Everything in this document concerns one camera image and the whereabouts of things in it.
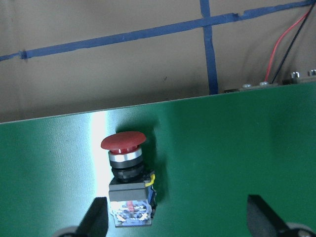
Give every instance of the clear plastic housing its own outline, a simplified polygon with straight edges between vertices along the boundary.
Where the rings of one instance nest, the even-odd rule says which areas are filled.
[[[151,225],[152,207],[147,200],[111,201],[116,227]]]

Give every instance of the red button cap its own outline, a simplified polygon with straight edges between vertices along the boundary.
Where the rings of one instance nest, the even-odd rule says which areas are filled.
[[[126,154],[138,149],[146,141],[142,132],[119,132],[103,139],[101,148],[110,150],[113,154]]]

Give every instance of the tape strip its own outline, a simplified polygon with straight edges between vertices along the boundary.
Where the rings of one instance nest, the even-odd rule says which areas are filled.
[[[203,17],[210,17],[210,6],[209,0],[200,0],[201,14]],[[204,47],[206,57],[206,68],[208,77],[208,88],[209,94],[218,94],[218,83],[217,83],[217,72],[216,72],[216,61],[215,52],[212,41],[212,26],[203,27],[204,34]]]
[[[118,35],[105,36],[105,37],[100,37],[100,38],[95,38],[95,39],[87,39],[87,40],[82,40],[82,41],[77,41],[77,42],[32,49],[32,50],[22,51],[15,54],[0,56],[0,61],[7,60],[18,55],[20,56],[21,59],[27,59],[27,58],[32,58],[32,57],[40,57],[40,56],[46,56],[46,55],[51,55],[51,54],[69,52],[69,51],[74,51],[74,50],[82,49],[82,48],[92,48],[92,47],[109,45],[113,43],[120,43],[120,42],[150,38],[150,37],[155,37],[155,36],[168,35],[172,33],[192,30],[199,27],[214,26],[214,25],[225,24],[229,22],[252,19],[252,18],[256,18],[256,17],[263,16],[266,14],[270,14],[273,12],[285,10],[285,9],[310,5],[313,2],[315,2],[315,0],[305,0],[305,1],[300,1],[300,2],[288,3],[284,5],[278,5],[278,6],[262,7],[262,8],[247,10],[244,12],[242,16],[235,13],[229,13],[229,14],[224,14],[224,15],[219,15],[219,16],[205,17],[198,20],[171,24],[167,26],[150,28],[146,30],[133,31],[133,32],[123,33],[123,34],[118,34]]]

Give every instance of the green surface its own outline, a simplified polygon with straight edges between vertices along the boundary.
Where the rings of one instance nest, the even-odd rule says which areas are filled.
[[[248,194],[316,229],[316,84],[0,125],[0,236],[78,225],[111,172],[102,138],[139,130],[156,170],[153,225],[109,237],[249,237]]]

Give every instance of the metal bolt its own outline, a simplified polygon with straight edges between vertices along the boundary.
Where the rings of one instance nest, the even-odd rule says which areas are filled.
[[[299,72],[292,72],[291,73],[291,79],[296,79],[300,77],[300,73]]]
[[[251,87],[251,84],[244,84],[244,85],[242,85],[242,88],[249,88],[249,87]]]
[[[308,76],[309,76],[309,77],[311,77],[311,76],[316,76],[316,70],[315,70],[315,69],[309,70],[309,71],[308,71]]]
[[[267,81],[262,81],[259,83],[260,86],[264,86],[264,85],[269,85],[269,83]]]
[[[299,230],[299,232],[297,234],[299,237],[312,237],[312,235],[310,233],[308,233],[307,231],[304,231],[304,230]]]

